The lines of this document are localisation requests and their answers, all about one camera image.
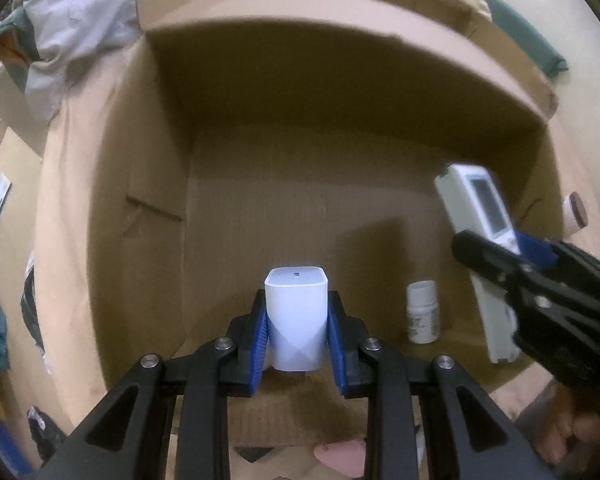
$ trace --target white bottle cap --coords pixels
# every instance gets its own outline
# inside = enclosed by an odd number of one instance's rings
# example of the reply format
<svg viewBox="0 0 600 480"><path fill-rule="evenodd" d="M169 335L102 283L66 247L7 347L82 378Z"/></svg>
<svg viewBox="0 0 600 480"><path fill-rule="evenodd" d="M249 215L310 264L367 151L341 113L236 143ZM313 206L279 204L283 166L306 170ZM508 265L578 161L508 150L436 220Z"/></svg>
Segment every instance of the white bottle cap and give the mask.
<svg viewBox="0 0 600 480"><path fill-rule="evenodd" d="M438 302L436 282L425 280L423 282L411 283L407 287L407 302L411 308L429 306Z"/></svg>

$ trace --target cardboard box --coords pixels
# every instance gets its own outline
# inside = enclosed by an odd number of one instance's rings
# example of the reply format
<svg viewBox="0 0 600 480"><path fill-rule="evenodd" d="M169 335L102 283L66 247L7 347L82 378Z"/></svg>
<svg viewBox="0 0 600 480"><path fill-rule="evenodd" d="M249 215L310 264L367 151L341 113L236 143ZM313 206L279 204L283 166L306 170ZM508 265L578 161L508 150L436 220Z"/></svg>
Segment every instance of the cardboard box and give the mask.
<svg viewBox="0 0 600 480"><path fill-rule="evenodd" d="M592 219L582 245L600 250L597 203L583 173L565 176L577 158L521 83L533 76L381 0L138 3L144 38L72 89L45 153L38 311L74 424L143 354L223 333L276 266L323 267L373 335L449 353L487 388L529 364L488 362L433 179L450 162L487 166L517 226L541 237L561 237L577 188ZM405 288L425 278L443 336L409 346ZM331 383L328 369L267 373L230 403L230 439L360 436L364 403Z"/></svg>

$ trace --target blue gripper pad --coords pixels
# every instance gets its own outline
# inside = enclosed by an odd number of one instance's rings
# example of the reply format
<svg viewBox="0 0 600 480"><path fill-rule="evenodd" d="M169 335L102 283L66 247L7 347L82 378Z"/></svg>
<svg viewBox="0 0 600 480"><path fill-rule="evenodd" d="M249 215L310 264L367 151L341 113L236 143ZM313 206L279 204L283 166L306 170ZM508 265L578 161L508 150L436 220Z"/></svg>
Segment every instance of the blue gripper pad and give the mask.
<svg viewBox="0 0 600 480"><path fill-rule="evenodd" d="M262 379L262 367L267 353L267 309L262 308L258 313L258 319L254 330L254 339L251 345L251 361L249 370L249 391L253 395Z"/></svg>
<svg viewBox="0 0 600 480"><path fill-rule="evenodd" d="M327 310L327 344L333 368L333 381L336 383L341 395L347 393L347 375L345 372L344 348L338 319L333 310L331 301Z"/></svg>
<svg viewBox="0 0 600 480"><path fill-rule="evenodd" d="M531 235L516 231L520 253L540 269L548 269L558 262L558 256L547 242Z"/></svg>

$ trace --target white charger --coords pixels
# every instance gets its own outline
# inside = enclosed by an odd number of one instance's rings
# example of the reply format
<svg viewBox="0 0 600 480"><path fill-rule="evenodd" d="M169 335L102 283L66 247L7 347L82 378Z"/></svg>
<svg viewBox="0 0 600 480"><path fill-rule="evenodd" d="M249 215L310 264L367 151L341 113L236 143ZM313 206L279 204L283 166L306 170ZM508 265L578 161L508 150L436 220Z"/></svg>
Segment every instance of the white charger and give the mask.
<svg viewBox="0 0 600 480"><path fill-rule="evenodd" d="M264 281L271 364L319 370L327 345L328 280L320 267L278 267Z"/></svg>

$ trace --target triangular cutout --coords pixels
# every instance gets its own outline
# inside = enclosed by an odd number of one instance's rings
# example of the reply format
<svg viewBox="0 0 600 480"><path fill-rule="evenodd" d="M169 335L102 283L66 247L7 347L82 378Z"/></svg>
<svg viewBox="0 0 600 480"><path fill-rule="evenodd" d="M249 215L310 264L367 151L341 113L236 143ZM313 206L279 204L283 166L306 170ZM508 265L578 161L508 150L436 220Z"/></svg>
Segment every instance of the triangular cutout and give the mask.
<svg viewBox="0 0 600 480"><path fill-rule="evenodd" d="M475 452L485 451L507 443L505 432L490 417L484 406L474 397L474 394L464 386L456 388L456 394L458 394L458 400L464 415L464 423L469 433L469 443Z"/></svg>
<svg viewBox="0 0 600 480"><path fill-rule="evenodd" d="M89 432L86 441L109 451L120 451L125 443L126 428L138 398L138 387L125 390L100 422Z"/></svg>

